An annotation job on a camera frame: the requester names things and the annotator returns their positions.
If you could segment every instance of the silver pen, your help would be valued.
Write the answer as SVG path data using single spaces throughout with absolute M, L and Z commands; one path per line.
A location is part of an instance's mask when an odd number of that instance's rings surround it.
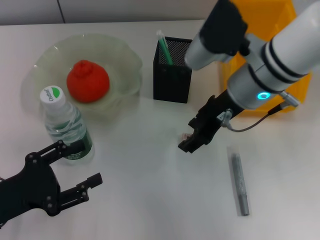
M 247 199 L 247 190 L 245 185 L 244 173 L 242 171 L 240 155 L 238 153 L 232 153 L 231 161 L 232 161 L 234 182 L 235 182 L 236 193 L 239 199 L 241 215 L 248 216 L 249 206 L 248 206 L 248 199 Z

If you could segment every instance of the yellow box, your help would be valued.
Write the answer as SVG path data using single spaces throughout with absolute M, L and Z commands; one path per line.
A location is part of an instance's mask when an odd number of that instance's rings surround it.
M 248 24 L 247 33 L 255 34 L 264 41 L 270 41 L 273 36 L 279 33 L 285 26 L 296 18 L 296 12 L 291 0 L 231 0 L 239 9 L 243 20 Z M 227 89 L 229 77 L 238 70 L 245 59 L 237 53 L 229 63 L 220 64 L 220 80 L 223 82 L 223 90 Z M 311 74 L 291 85 L 287 91 L 295 96 L 301 103 L 304 102 Z M 266 114 L 277 104 L 283 102 L 280 96 L 276 96 L 256 110 L 245 110 L 246 115 Z M 288 107 L 283 112 L 292 111 Z

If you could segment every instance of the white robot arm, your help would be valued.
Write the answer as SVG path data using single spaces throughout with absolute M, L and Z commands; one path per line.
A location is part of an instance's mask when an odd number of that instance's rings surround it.
M 244 109 L 258 108 L 276 95 L 282 96 L 286 104 L 279 104 L 265 117 L 288 105 L 296 107 L 299 102 L 285 90 L 320 64 L 320 1 L 310 5 L 270 42 L 245 35 L 246 30 L 236 6 L 219 0 L 192 41 L 185 62 L 193 70 L 213 61 L 227 62 L 237 52 L 246 63 L 229 78 L 227 90 L 217 98 L 212 96 L 189 122 L 194 133 L 179 144 L 185 152 L 207 145 L 220 126 L 234 130 L 229 124 L 232 117 Z

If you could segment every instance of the red fruit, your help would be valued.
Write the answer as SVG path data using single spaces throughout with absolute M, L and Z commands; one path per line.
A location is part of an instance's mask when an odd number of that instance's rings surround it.
M 70 95 L 81 103 L 91 103 L 102 98 L 110 88 L 106 70 L 91 61 L 78 61 L 66 78 Z

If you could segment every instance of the plastic bottle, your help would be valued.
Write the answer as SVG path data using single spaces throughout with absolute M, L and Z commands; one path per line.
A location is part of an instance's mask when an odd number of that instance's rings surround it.
M 93 143 L 79 109 L 66 100 L 58 86 L 45 87 L 40 93 L 45 110 L 45 128 L 51 139 L 62 140 L 66 145 L 83 140 L 85 150 L 66 157 L 68 160 L 89 161 L 94 156 Z

